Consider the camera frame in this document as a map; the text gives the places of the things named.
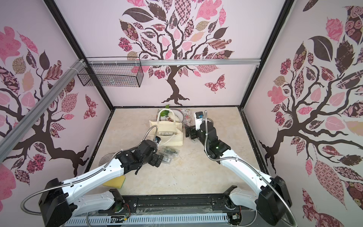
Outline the cream canvas tote bag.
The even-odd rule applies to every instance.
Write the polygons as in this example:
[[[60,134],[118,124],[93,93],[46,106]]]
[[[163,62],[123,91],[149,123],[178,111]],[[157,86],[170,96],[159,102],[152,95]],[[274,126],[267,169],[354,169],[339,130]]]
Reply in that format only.
[[[168,111],[172,114],[173,121],[160,121],[161,113]],[[184,133],[182,131],[182,123],[176,121],[175,112],[168,108],[159,111],[156,121],[149,121],[149,126],[157,127],[157,136],[161,139],[160,146],[182,146]]]

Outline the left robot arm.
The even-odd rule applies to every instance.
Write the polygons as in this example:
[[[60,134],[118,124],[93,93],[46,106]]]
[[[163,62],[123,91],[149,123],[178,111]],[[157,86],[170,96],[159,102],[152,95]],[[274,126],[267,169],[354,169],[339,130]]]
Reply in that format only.
[[[45,226],[59,227],[71,217],[122,207],[123,199],[119,193],[108,191],[88,195],[88,192],[128,172],[138,172],[145,164],[160,166],[159,143],[159,137],[154,141],[144,140],[137,147],[117,154],[109,164],[62,182],[57,178],[49,181],[38,203]]]

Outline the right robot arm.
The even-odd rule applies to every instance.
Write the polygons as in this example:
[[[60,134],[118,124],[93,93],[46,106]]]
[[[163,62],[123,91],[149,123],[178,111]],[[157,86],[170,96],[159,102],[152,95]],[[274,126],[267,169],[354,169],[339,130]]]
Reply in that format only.
[[[186,136],[192,140],[198,139],[211,161],[234,172],[251,188],[251,191],[247,191],[233,186],[227,193],[227,199],[233,206],[255,211],[256,215],[271,226],[277,225],[280,221],[289,227],[297,226],[291,211],[291,197],[281,177],[265,174],[239,157],[229,145],[218,138],[210,120],[203,122],[197,119],[195,126],[186,127]]]

